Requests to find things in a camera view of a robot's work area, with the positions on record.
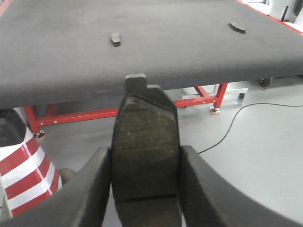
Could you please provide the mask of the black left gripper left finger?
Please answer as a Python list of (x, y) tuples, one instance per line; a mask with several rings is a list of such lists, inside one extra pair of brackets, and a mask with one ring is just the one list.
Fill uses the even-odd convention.
[(100, 227), (110, 188), (110, 149), (97, 150), (89, 162), (57, 193), (2, 227)]

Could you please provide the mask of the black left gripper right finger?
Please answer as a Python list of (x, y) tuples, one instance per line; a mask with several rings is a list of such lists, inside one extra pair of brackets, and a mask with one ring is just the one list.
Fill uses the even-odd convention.
[(189, 145), (180, 147), (179, 201), (188, 227), (299, 227), (243, 194)]

